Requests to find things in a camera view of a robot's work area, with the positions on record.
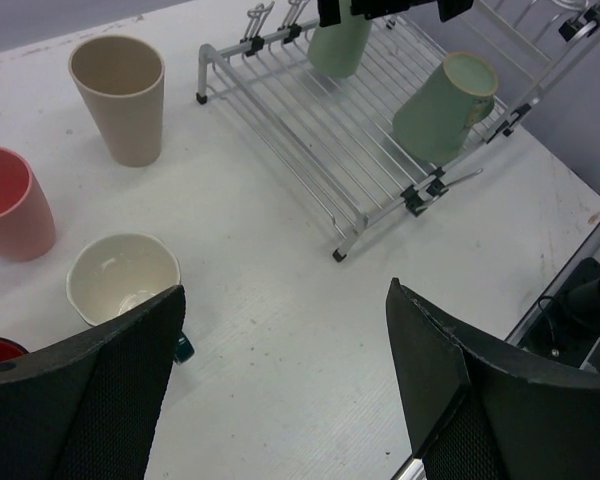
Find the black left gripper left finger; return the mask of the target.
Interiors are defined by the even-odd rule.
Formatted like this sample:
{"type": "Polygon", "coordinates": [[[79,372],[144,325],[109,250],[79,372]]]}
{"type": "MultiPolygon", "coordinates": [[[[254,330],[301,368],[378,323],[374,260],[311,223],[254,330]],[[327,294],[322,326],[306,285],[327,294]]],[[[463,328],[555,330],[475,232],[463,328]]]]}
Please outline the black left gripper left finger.
{"type": "Polygon", "coordinates": [[[143,478],[185,306],[173,286],[0,363],[0,479],[143,478]]]}

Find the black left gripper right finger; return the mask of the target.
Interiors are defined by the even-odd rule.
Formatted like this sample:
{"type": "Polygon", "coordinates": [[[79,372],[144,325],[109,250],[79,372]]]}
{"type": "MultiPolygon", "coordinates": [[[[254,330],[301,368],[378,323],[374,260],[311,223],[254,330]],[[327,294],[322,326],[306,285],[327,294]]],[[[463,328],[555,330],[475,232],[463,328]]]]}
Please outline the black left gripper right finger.
{"type": "Polygon", "coordinates": [[[519,349],[390,283],[412,455],[429,479],[600,479],[600,374],[519,349]]]}

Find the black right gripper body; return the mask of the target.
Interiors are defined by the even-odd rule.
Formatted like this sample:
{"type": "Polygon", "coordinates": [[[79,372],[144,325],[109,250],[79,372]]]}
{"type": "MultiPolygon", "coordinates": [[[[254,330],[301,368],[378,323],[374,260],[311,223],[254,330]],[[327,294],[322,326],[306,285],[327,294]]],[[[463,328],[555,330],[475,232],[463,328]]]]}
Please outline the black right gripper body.
{"type": "Polygon", "coordinates": [[[348,16],[372,20],[430,3],[437,5],[441,22],[449,21],[473,7],[473,0],[318,0],[319,26],[338,25],[348,16]]]}

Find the light green cup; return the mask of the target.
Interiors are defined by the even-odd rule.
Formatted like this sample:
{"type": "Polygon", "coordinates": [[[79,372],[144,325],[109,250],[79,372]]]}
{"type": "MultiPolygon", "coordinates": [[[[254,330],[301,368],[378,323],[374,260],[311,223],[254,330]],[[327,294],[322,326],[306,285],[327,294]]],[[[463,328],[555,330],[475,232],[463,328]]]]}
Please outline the light green cup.
{"type": "Polygon", "coordinates": [[[369,20],[344,12],[339,24],[316,28],[307,58],[322,75],[348,78],[358,69],[370,32],[369,20]]]}

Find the dark teal mug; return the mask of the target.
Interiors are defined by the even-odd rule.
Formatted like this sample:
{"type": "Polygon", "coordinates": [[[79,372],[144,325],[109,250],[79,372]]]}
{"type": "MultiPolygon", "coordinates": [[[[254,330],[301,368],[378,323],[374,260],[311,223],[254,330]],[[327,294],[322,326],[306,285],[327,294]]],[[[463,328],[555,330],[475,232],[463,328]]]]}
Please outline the dark teal mug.
{"type": "Polygon", "coordinates": [[[163,241],[140,232],[116,233],[88,244],[65,280],[67,301],[88,332],[140,306],[151,306],[164,292],[181,296],[185,317],[179,260],[163,241]]]}

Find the pale green mug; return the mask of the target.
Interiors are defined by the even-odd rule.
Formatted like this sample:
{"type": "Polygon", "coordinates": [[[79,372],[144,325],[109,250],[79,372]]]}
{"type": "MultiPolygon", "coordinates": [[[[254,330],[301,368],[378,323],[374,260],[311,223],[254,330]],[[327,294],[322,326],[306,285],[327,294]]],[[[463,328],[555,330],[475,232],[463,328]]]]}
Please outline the pale green mug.
{"type": "Polygon", "coordinates": [[[466,52],[447,55],[395,113],[397,143],[415,159],[447,165],[493,111],[498,88],[498,75],[486,60],[466,52]]]}

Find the pink cup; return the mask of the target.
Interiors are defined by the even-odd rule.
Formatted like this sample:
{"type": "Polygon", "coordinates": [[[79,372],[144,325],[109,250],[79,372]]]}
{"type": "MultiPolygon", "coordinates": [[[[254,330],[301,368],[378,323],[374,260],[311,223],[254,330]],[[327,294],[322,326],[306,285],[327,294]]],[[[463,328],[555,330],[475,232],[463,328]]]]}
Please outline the pink cup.
{"type": "Polygon", "coordinates": [[[55,241],[54,218],[31,166],[21,155],[0,147],[0,257],[34,260],[55,241]]]}

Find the beige tall cup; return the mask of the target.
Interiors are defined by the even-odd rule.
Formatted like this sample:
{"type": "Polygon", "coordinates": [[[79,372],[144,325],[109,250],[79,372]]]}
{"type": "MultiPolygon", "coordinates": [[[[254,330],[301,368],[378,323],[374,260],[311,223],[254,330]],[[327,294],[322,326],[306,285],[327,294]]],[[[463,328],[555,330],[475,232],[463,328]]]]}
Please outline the beige tall cup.
{"type": "Polygon", "coordinates": [[[78,45],[69,73],[112,158],[141,168],[162,151],[166,67],[134,37],[106,35],[78,45]]]}

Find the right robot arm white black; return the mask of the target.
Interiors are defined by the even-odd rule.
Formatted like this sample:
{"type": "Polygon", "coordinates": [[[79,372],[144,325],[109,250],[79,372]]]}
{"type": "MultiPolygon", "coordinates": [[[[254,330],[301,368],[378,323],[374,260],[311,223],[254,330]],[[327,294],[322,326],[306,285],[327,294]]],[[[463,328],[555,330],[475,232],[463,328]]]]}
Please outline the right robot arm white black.
{"type": "MultiPolygon", "coordinates": [[[[396,111],[392,137],[415,160],[434,166],[425,190],[410,186],[401,195],[417,215],[446,194],[443,176],[465,152],[470,131],[495,107],[499,80],[494,68],[467,52],[447,54],[422,86],[396,111]]],[[[536,302],[537,316],[517,345],[551,360],[578,367],[600,338],[600,266],[591,277],[587,258],[551,295],[536,302]]]]}

